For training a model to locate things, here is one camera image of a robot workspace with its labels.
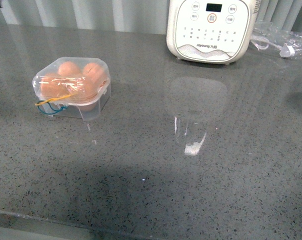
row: plastic egg container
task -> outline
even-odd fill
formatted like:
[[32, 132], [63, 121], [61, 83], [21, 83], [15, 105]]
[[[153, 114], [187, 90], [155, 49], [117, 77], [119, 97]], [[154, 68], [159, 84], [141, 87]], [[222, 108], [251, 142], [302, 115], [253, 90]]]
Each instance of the plastic egg container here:
[[39, 102], [49, 100], [40, 106], [49, 116], [92, 120], [111, 96], [108, 66], [98, 58], [61, 57], [38, 72], [32, 85]]

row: blue wire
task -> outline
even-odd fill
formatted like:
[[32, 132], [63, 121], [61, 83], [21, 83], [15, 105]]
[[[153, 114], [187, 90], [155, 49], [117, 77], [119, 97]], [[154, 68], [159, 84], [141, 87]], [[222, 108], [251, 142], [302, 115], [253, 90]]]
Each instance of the blue wire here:
[[59, 113], [59, 112], [61, 112], [61, 111], [63, 111], [63, 110], [66, 110], [66, 109], [68, 108], [67, 106], [62, 106], [59, 110], [56, 110], [56, 109], [54, 109], [54, 108], [51, 106], [51, 104], [50, 104], [49, 102], [47, 102], [47, 104], [48, 104], [49, 107], [54, 111], [53, 113], [45, 112], [45, 111], [43, 111], [43, 110], [40, 108], [40, 106], [37, 106], [37, 108], [39, 109], [39, 111], [40, 111], [41, 113], [45, 114], [45, 115], [54, 115], [54, 114], [57, 114], [57, 113]]

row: egg carton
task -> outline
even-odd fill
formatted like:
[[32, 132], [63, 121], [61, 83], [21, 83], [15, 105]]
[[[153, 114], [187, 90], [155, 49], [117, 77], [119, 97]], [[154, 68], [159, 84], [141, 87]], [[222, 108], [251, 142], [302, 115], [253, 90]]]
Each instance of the egg carton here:
[[95, 119], [111, 96], [107, 64], [98, 58], [61, 57], [32, 81], [39, 110], [49, 116]]

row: rubber band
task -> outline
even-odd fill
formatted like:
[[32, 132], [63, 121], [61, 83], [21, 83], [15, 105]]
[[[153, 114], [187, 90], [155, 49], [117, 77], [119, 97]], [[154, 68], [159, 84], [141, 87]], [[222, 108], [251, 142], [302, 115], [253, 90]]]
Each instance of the rubber band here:
[[[52, 106], [51, 106], [51, 104], [50, 104], [50, 102], [45, 102], [45, 101], [38, 101], [36, 104], [38, 104], [37, 105], [37, 108], [39, 109], [39, 111], [41, 112], [41, 113], [43, 113], [43, 114], [45, 114], [45, 115], [53, 115], [53, 114], [57, 114], [57, 113], [59, 113], [59, 112], [61, 112], [61, 111], [63, 111], [63, 110], [66, 110], [68, 107], [67, 106], [62, 106], [59, 110], [56, 110], [56, 109], [54, 109]], [[53, 111], [52, 113], [49, 113], [49, 112], [45, 112], [45, 111], [43, 111], [41, 108], [40, 108], [40, 106], [41, 105], [43, 105], [43, 104], [48, 104], [49, 105], [49, 107], [50, 107], [50, 109]]]
[[54, 97], [54, 98], [50, 98], [48, 100], [38, 101], [35, 105], [36, 106], [41, 106], [41, 105], [49, 103], [49, 102], [54, 102], [54, 101], [58, 101], [58, 100], [62, 100], [62, 99], [67, 99], [67, 98], [69, 98], [71, 96], [72, 96], [72, 94], [61, 96], [61, 97]]

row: brown egg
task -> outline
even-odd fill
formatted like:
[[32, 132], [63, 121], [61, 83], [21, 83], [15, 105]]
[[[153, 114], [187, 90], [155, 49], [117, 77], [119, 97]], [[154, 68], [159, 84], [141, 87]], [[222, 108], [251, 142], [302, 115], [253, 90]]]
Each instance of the brown egg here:
[[83, 75], [97, 85], [99, 88], [101, 84], [108, 78], [105, 70], [99, 64], [90, 62], [83, 68]]
[[81, 69], [74, 62], [66, 61], [59, 66], [57, 73], [63, 77], [67, 77], [81, 73]]
[[41, 94], [46, 99], [59, 98], [68, 95], [68, 90], [63, 86], [61, 76], [55, 72], [49, 72], [41, 77]]
[[90, 102], [98, 94], [98, 88], [81, 73], [66, 77], [63, 84], [68, 89], [68, 92], [73, 95], [72, 99], [76, 103]]

